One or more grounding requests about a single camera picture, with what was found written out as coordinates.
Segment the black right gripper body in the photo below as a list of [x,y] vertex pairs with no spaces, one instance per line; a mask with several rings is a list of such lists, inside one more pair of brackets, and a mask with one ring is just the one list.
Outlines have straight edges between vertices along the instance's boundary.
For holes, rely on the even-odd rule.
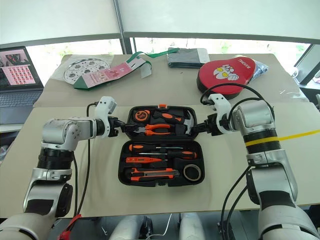
[[211,115],[208,115],[207,119],[204,121],[206,124],[207,133],[211,134],[212,136],[219,136],[222,134],[222,132],[218,128],[217,116],[217,113],[213,113]]

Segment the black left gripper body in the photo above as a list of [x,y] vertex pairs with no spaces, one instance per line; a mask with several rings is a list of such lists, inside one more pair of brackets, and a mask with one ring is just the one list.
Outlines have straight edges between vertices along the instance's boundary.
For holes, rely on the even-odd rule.
[[125,123],[119,120],[117,117],[108,116],[108,123],[109,123],[109,134],[108,137],[117,137],[119,134],[118,128],[121,130],[123,129]]

